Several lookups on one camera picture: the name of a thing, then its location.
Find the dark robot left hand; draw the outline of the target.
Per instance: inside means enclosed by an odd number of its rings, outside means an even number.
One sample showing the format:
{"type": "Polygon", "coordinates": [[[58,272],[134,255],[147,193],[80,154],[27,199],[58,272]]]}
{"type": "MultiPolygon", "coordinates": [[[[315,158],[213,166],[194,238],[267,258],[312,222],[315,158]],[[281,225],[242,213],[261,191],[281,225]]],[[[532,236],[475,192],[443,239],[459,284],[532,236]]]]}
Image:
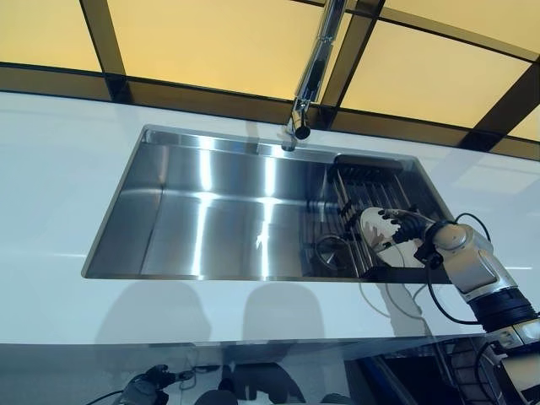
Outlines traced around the dark robot left hand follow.
{"type": "Polygon", "coordinates": [[[164,389],[177,382],[177,375],[165,364],[158,364],[133,377],[114,404],[164,405],[169,395],[164,389]]]}

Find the dark robot right hand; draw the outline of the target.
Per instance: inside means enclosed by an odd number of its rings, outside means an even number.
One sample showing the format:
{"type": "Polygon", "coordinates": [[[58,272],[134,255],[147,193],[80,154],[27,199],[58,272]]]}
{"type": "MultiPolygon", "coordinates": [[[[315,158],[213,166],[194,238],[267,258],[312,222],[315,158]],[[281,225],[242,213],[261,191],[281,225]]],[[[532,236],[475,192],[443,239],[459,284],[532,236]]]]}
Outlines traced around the dark robot right hand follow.
{"type": "Polygon", "coordinates": [[[413,239],[424,238],[427,229],[435,222],[420,213],[401,209],[381,209],[378,214],[385,221],[397,226],[397,229],[386,239],[386,244],[400,244],[413,239]]]}

